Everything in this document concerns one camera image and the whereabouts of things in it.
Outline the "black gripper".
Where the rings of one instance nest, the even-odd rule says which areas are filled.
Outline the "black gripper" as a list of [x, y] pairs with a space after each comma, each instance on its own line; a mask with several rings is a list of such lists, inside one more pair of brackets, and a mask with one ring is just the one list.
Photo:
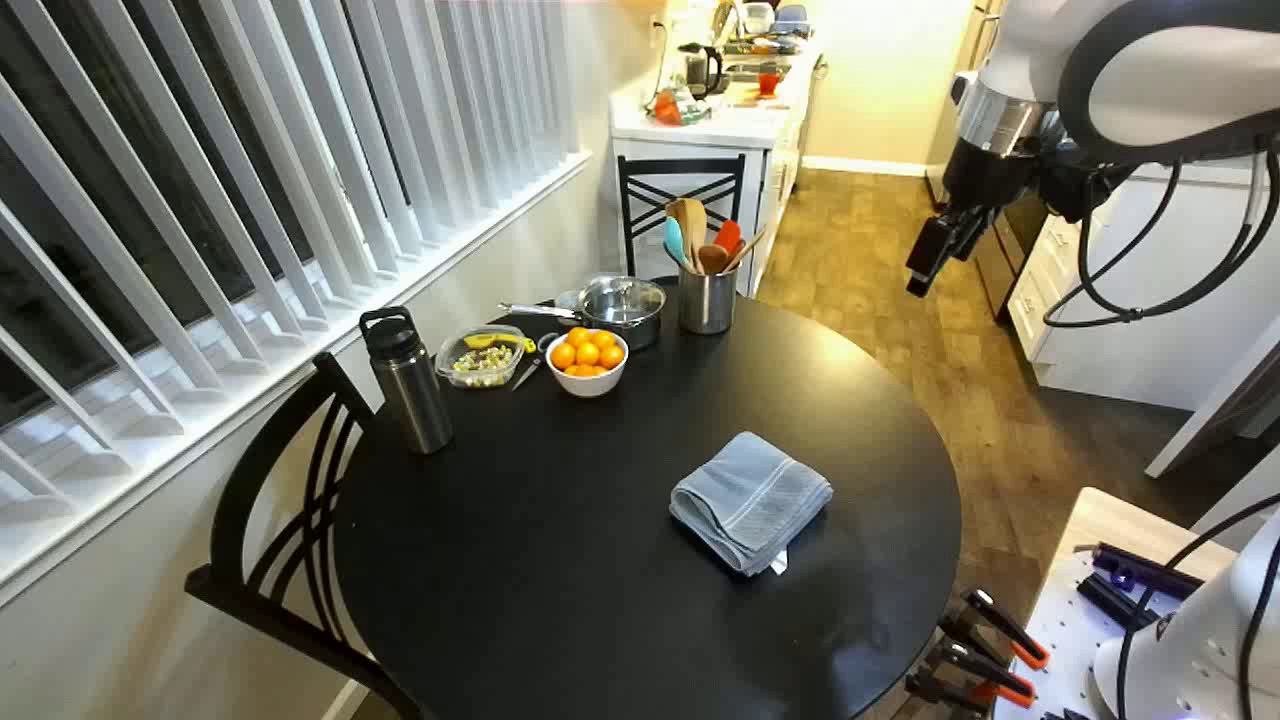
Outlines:
[[966, 260], [993, 220], [985, 203], [930, 212], [908, 253], [908, 292], [925, 295], [946, 260]]

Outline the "white pegboard robot base plate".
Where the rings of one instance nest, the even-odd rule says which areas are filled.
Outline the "white pegboard robot base plate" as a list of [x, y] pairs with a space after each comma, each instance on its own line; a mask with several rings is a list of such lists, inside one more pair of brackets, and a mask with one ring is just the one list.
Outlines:
[[1113, 720], [1091, 669], [1096, 652], [1121, 637], [1114, 614], [1136, 604], [1142, 584], [1101, 568], [1096, 547], [1113, 543], [1164, 565], [1188, 540], [1188, 528], [1101, 487], [1082, 487], [1024, 623], [1048, 652], [1048, 664], [1033, 669], [1013, 661], [1009, 671], [1033, 685], [1033, 702], [997, 702], [993, 720]]

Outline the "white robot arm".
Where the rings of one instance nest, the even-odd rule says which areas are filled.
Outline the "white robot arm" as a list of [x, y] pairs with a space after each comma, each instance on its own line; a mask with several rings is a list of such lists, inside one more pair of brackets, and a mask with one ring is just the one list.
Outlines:
[[902, 260], [925, 295], [1035, 194], [1082, 220], [1140, 165], [1265, 151], [1280, 133], [1280, 0], [1009, 0], [963, 81], [946, 203]]

